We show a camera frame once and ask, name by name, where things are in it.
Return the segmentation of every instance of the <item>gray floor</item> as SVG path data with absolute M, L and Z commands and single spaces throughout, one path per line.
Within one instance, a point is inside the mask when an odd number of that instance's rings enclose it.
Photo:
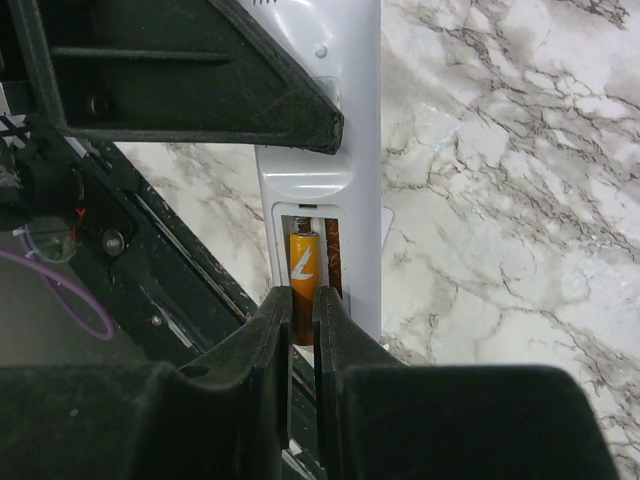
M 11 233 L 0 233 L 0 246 L 21 251 Z M 60 271 L 73 277 L 67 267 Z M 68 298 L 88 321 L 100 325 L 89 307 L 72 294 Z M 112 341 L 93 338 L 69 318 L 38 274 L 0 259 L 0 366 L 139 361 L 144 361 L 142 350 L 122 331 Z

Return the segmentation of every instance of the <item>battery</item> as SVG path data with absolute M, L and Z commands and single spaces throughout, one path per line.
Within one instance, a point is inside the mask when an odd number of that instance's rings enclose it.
M 291 288 L 293 289 L 293 343 L 313 345 L 313 295 L 318 288 L 318 234 L 298 232 L 289 236 Z

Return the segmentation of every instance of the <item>white marble table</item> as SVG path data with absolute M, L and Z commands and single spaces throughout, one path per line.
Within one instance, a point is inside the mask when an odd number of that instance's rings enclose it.
M 383 342 L 566 369 L 640 478 L 640 3 L 384 0 L 382 33 Z M 121 147 L 260 301 L 252 148 Z

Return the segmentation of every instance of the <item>marble countertop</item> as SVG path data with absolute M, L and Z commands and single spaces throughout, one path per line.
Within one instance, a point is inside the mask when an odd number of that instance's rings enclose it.
M 640 478 L 640 3 L 383 0 L 383 343 L 564 368 Z M 259 302 L 253 149 L 121 144 Z

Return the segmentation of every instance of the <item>white plastic device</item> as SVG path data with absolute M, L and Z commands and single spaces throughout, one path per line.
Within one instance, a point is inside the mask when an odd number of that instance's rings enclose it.
M 338 219 L 343 300 L 378 339 L 380 256 L 393 216 L 381 203 L 380 0 L 238 1 L 345 117 L 336 155 L 256 147 L 273 283 L 289 285 L 287 219 L 311 217 L 321 245 L 321 220 Z M 320 260 L 326 285 L 326 257 Z

